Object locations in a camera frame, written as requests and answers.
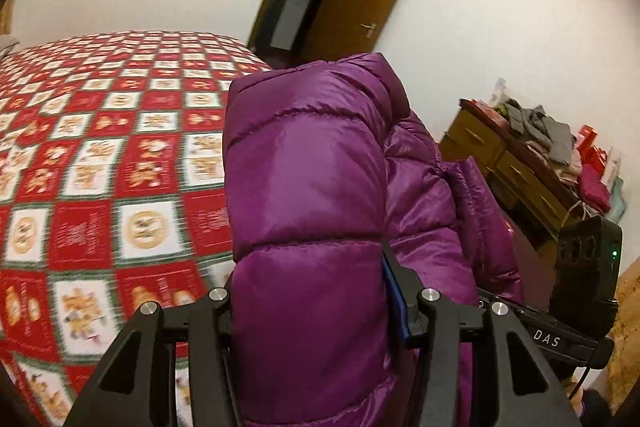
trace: bed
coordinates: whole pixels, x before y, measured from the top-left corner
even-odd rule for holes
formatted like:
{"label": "bed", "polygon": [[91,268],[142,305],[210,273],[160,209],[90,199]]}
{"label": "bed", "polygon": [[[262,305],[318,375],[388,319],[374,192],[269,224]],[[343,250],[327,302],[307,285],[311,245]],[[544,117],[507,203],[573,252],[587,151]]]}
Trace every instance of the bed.
{"label": "bed", "polygon": [[63,424],[141,303],[188,303],[228,278],[226,94],[268,69],[236,39],[191,32],[75,37],[0,62],[0,359],[43,425]]}

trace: black cable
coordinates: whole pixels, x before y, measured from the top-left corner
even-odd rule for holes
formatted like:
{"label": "black cable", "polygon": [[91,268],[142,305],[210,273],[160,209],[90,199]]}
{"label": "black cable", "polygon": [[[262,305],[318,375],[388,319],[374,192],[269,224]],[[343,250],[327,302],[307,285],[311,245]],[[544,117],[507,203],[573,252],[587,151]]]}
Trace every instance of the black cable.
{"label": "black cable", "polygon": [[589,366],[584,368],[584,373],[580,377],[580,380],[578,380],[578,383],[575,384],[574,390],[571,391],[571,394],[569,395],[569,400],[571,400],[575,396],[575,394],[578,392],[578,389],[580,389],[581,385],[584,383],[584,380],[587,378],[589,371],[591,371],[591,368]]}

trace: purple puffer jacket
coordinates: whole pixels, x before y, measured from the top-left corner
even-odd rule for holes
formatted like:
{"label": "purple puffer jacket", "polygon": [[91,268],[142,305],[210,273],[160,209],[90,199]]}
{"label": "purple puffer jacket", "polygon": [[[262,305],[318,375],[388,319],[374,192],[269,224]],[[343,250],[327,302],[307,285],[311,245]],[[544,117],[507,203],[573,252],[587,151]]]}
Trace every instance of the purple puffer jacket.
{"label": "purple puffer jacket", "polygon": [[[478,167],[441,160],[381,54],[234,81],[224,157],[248,426],[400,425],[407,378],[388,359],[382,236],[455,302],[475,305],[477,285],[522,299]],[[470,364],[463,346],[461,424]]]}

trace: drawer handle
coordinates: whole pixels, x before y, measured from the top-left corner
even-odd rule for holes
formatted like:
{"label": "drawer handle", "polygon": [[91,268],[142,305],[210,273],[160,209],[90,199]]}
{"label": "drawer handle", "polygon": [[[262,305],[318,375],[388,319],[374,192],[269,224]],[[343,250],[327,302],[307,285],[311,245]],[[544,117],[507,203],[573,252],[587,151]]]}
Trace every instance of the drawer handle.
{"label": "drawer handle", "polygon": [[460,147],[460,144],[451,136],[451,134],[449,133],[449,131],[445,131],[444,135],[442,137],[442,140],[440,141],[440,143],[442,144],[445,138],[449,138],[450,141],[452,141],[454,144],[456,144],[456,146]]}
{"label": "drawer handle", "polygon": [[465,131],[469,134],[469,136],[471,138],[473,138],[476,142],[478,142],[479,144],[482,144],[483,146],[485,146],[486,144],[484,143],[484,140],[482,138],[480,138],[479,135],[477,135],[476,133],[474,133],[473,131],[471,131],[469,128],[465,128]]}
{"label": "drawer handle", "polygon": [[527,177],[526,177],[526,176],[524,176],[524,174],[522,174],[520,171],[518,171],[518,170],[517,170],[513,165],[510,165],[509,167],[511,167],[511,170],[512,170],[514,173],[516,173],[516,174],[520,177],[520,179],[521,179],[522,181],[524,181],[527,185],[529,184],[529,180],[527,180]]}
{"label": "drawer handle", "polygon": [[554,213],[554,216],[557,217],[558,219],[560,219],[560,216],[558,215],[558,212],[555,210],[555,208],[553,207],[553,205],[551,203],[549,203],[546,198],[542,195],[540,195],[540,199],[542,200],[542,202],[546,205],[546,208],[549,209],[551,212]]}

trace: door handle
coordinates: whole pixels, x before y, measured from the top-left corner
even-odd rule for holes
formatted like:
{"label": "door handle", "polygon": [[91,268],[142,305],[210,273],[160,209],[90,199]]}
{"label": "door handle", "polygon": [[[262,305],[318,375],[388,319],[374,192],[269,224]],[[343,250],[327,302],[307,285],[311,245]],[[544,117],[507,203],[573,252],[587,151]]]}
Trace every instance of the door handle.
{"label": "door handle", "polygon": [[373,36],[373,33],[376,31],[376,24],[374,22],[372,22],[371,24],[361,24],[360,25],[363,28],[367,28],[369,31],[367,32],[367,39],[371,39],[371,36]]}

